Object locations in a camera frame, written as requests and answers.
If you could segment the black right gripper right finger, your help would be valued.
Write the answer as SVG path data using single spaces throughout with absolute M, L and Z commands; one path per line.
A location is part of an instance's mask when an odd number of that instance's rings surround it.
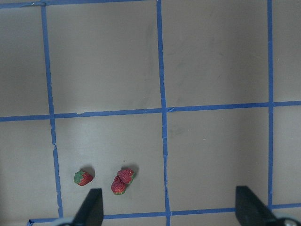
M 247 186 L 237 186 L 235 216 L 241 226 L 281 226 L 282 221 Z

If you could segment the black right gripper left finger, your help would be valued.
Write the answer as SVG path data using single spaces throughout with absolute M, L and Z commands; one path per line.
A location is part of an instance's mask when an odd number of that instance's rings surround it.
M 101 188 L 89 191 L 75 215 L 73 226 L 101 226 L 103 222 L 103 195 Z

